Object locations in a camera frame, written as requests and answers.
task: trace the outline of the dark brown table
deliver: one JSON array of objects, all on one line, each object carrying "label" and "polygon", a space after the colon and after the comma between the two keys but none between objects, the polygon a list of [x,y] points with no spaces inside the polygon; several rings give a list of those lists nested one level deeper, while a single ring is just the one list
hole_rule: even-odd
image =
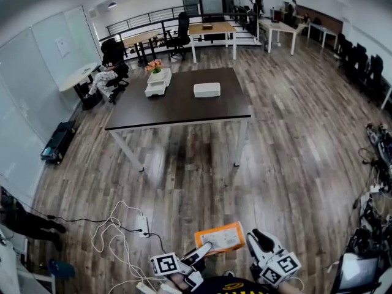
[{"label": "dark brown table", "polygon": [[[220,96],[195,98],[194,84],[220,83]],[[234,165],[239,166],[248,119],[251,117],[241,85],[232,68],[173,73],[165,95],[145,96],[147,78],[132,81],[117,103],[105,130],[139,171],[143,165],[119,134],[147,127],[241,121]]]}]

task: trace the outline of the yellow logo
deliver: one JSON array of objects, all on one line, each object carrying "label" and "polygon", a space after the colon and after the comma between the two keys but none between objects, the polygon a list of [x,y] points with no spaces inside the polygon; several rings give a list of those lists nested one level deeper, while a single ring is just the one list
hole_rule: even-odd
[{"label": "yellow logo", "polygon": [[243,286],[244,286],[243,283],[230,283],[230,284],[226,284],[225,287],[223,288],[223,290],[230,291],[230,290],[235,290],[236,288],[240,288]]}]

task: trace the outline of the orange and white package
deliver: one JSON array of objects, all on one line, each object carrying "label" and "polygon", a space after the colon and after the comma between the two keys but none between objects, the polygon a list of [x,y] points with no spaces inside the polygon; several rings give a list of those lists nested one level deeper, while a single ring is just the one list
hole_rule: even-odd
[{"label": "orange and white package", "polygon": [[197,248],[202,247],[207,242],[213,245],[207,256],[219,252],[234,251],[245,245],[244,231],[240,221],[223,227],[196,232],[195,241]]}]

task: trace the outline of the patterned pants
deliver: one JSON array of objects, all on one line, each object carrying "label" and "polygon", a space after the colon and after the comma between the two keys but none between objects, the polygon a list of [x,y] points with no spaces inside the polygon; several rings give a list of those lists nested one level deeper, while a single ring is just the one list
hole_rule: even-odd
[{"label": "patterned pants", "polygon": [[106,84],[108,81],[114,80],[117,77],[118,75],[115,71],[99,72],[95,76],[90,91],[88,93],[90,95],[93,95],[96,93],[97,89],[99,89],[102,94],[109,98],[113,92],[109,87],[106,87]]}]

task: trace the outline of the robotic hand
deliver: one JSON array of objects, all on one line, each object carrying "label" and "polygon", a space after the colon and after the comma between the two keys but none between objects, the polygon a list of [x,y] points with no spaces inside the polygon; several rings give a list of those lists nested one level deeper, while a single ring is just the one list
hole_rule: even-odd
[{"label": "robotic hand", "polygon": [[296,255],[282,247],[276,236],[256,228],[246,235],[246,244],[255,258],[251,273],[256,283],[277,287],[301,269]]},{"label": "robotic hand", "polygon": [[207,242],[199,249],[194,249],[182,259],[177,258],[174,252],[165,255],[154,256],[150,259],[156,276],[167,276],[169,274],[181,273],[185,276],[185,283],[193,292],[203,283],[201,272],[205,269],[203,257],[213,248]]}]

